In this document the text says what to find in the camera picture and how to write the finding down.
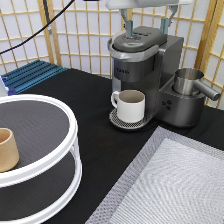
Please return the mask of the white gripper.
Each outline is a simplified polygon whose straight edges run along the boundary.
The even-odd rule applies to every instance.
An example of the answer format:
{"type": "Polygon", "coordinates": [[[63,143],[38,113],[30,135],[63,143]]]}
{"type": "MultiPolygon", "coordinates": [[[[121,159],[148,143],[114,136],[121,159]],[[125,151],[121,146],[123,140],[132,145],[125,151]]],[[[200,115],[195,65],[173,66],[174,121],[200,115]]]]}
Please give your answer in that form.
{"type": "Polygon", "coordinates": [[[160,32],[162,34],[167,34],[172,19],[178,10],[177,5],[191,4],[192,1],[193,0],[106,0],[105,5],[109,10],[120,10],[121,17],[124,21],[126,37],[131,39],[133,37],[133,21],[127,18],[126,9],[170,6],[170,15],[168,17],[163,17],[160,24],[160,32]]]}

